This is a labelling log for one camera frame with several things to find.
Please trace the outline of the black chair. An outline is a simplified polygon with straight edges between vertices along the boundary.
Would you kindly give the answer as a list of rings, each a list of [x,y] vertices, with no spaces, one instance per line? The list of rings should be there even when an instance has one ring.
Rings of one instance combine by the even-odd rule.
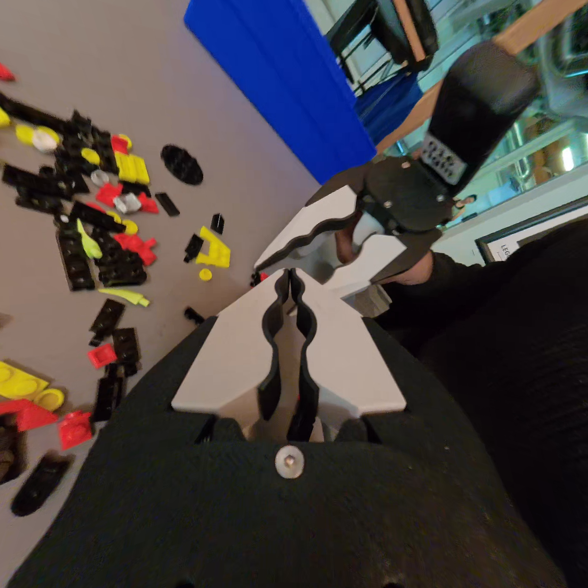
[[[426,1],[352,1],[325,38],[356,96],[399,73],[427,71],[439,50]],[[353,55],[371,45],[382,55],[360,72]]]

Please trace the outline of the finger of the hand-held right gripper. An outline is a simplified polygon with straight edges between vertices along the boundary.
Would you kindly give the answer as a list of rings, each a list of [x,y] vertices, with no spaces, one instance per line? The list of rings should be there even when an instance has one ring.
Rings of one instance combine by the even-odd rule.
[[[328,180],[260,254],[254,271],[267,271],[319,234],[345,227],[356,213],[368,170],[369,166],[361,165]]]
[[[413,268],[442,237],[439,229],[399,236],[371,235],[357,257],[334,270],[323,287],[346,299]]]

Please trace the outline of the pile of loose lego pieces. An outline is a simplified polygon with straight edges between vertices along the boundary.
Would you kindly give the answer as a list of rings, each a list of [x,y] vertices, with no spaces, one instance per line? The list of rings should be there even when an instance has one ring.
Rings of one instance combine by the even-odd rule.
[[[65,120],[1,93],[1,128],[11,126],[19,141],[55,158],[54,166],[41,166],[38,173],[1,162],[1,182],[16,190],[21,208],[53,216],[69,290],[101,285],[101,292],[148,306],[138,292],[121,289],[143,285],[145,268],[156,261],[156,240],[141,240],[136,225],[119,216],[159,213],[145,161],[132,153],[132,140],[97,128],[77,110]],[[118,327],[124,310],[123,303],[107,298],[90,327],[88,359],[104,369],[91,413],[58,417],[61,390],[1,363],[1,396],[8,400],[1,403],[1,483],[15,466],[17,434],[56,423],[65,452],[91,440],[94,425],[113,416],[140,362],[135,329]]]

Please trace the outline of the person's right hand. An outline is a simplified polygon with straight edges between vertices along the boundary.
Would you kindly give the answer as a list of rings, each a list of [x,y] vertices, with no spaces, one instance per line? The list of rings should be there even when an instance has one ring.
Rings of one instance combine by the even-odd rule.
[[[434,269],[435,255],[428,251],[421,260],[416,262],[410,269],[392,276],[386,283],[398,284],[401,286],[415,286],[426,283]]]

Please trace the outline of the yellow wedge lego plate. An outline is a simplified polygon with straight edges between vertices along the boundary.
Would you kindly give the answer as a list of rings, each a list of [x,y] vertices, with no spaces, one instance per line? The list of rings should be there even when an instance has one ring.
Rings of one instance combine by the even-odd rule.
[[[219,236],[206,226],[202,226],[199,237],[204,243],[208,244],[209,249],[208,253],[205,253],[201,249],[194,263],[223,269],[229,268],[231,264],[231,250],[223,243]]]

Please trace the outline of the person's right forearm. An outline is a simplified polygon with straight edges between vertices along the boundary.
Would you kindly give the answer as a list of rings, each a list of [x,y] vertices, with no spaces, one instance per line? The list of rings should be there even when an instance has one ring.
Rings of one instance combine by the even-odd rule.
[[[587,219],[527,243],[507,261],[466,266],[438,252],[430,259],[424,282],[385,285],[391,304],[376,318],[411,351],[484,308],[507,316],[529,304],[539,313],[545,302],[587,295]]]

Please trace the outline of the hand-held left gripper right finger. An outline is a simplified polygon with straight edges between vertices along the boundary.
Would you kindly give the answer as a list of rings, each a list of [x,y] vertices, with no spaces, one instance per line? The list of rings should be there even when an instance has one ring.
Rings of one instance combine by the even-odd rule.
[[[333,431],[407,402],[364,317],[300,269],[290,270],[300,350],[299,393],[288,440],[310,440],[316,419]]]

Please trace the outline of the person's black knit sweater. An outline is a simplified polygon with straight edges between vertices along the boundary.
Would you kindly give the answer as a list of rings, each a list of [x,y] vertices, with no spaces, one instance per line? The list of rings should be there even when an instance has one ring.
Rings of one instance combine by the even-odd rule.
[[[521,516],[587,587],[587,278],[528,268],[492,296],[416,287],[425,324],[450,317],[422,358],[464,408]]]

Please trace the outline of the black round lego plate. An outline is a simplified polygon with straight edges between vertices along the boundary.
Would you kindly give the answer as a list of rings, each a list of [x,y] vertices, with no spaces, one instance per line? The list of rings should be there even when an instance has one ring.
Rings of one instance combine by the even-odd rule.
[[[166,144],[160,152],[160,158],[170,174],[180,182],[190,186],[198,186],[202,183],[202,168],[197,159],[186,149]]]

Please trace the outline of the black framed poster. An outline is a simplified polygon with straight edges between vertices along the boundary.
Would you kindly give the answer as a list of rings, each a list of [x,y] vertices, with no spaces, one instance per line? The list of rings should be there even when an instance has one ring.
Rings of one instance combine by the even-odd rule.
[[[505,261],[522,246],[567,224],[587,219],[587,196],[476,239],[485,264]]]

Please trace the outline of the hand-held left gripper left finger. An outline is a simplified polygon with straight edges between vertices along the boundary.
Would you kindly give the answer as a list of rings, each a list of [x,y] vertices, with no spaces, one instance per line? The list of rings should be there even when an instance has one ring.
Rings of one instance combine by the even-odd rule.
[[[232,418],[248,439],[285,439],[290,422],[289,274],[278,270],[212,322],[171,401]]]

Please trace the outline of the wooden beam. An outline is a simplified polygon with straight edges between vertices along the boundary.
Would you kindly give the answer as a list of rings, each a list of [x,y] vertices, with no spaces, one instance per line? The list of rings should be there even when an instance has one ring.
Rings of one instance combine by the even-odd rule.
[[[541,1],[492,41],[508,54],[516,56],[585,4],[587,1]],[[424,93],[403,123],[378,143],[377,154],[383,153],[431,118],[442,85],[440,81]]]

